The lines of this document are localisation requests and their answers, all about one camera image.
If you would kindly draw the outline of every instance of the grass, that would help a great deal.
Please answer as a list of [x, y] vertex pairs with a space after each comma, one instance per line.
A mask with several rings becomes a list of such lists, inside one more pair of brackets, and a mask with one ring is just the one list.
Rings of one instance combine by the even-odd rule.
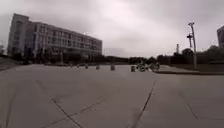
[[[194, 70], [193, 65], [189, 64], [174, 64], [172, 67]], [[198, 64], [196, 71], [200, 72], [224, 72], [224, 64]]]

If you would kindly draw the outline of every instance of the cloud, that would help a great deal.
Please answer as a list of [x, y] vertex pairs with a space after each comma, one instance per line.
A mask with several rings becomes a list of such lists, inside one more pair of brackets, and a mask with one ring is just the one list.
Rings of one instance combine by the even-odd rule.
[[[189, 47], [191, 21], [198, 49], [206, 49], [217, 45], [216, 30], [224, 25], [223, 0], [3, 0], [0, 5], [0, 26], [6, 24], [1, 16], [21, 13], [87, 32], [103, 40], [104, 51], [114, 49], [105, 53], [119, 56], [172, 54], [176, 44]], [[6, 34], [0, 38], [7, 40]]]

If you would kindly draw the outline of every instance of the ground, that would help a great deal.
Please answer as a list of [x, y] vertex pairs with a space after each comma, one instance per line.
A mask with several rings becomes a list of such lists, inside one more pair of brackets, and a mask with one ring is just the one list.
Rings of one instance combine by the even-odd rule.
[[223, 85], [130, 66], [21, 66], [0, 72], [0, 128], [223, 128]]

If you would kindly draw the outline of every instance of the pole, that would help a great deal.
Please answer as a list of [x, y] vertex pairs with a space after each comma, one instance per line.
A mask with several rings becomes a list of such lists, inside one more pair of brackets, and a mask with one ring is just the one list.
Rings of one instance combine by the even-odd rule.
[[61, 52], [61, 65], [63, 66], [63, 52]]
[[194, 69], [196, 69], [197, 68], [197, 51], [196, 51], [195, 34], [194, 34], [193, 25], [190, 25], [190, 26], [191, 26], [191, 30], [192, 30], [193, 43], [194, 43]]

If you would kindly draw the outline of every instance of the distant building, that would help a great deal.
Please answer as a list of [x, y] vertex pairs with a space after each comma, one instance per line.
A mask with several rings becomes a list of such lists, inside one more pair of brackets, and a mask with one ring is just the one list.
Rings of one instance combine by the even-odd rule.
[[14, 14], [8, 43], [8, 55], [25, 57], [38, 53], [78, 53], [83, 56], [102, 54], [102, 41], [78, 32], [41, 22], [29, 21], [29, 17]]
[[219, 47], [224, 47], [224, 26], [217, 30]]

